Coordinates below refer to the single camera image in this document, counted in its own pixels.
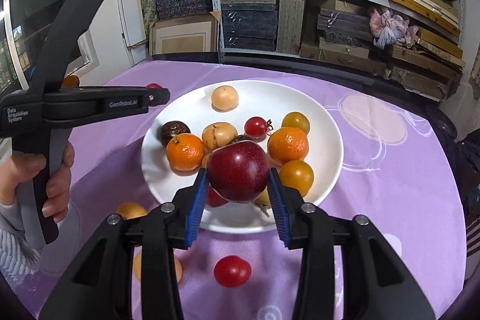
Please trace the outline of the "person's left hand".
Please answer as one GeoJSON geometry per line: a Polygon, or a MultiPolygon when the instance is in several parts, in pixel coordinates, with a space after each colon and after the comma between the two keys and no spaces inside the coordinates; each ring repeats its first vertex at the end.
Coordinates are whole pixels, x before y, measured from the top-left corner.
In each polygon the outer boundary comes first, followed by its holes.
{"type": "MultiPolygon", "coordinates": [[[[68,215],[69,189],[72,179],[72,166],[75,151],[67,143],[63,160],[58,171],[48,181],[46,186],[47,201],[42,207],[43,215],[53,217],[60,223],[68,215]]],[[[16,188],[19,184],[33,179],[46,167],[46,158],[41,154],[13,153],[1,164],[1,204],[12,205],[16,199],[16,188]]]]}

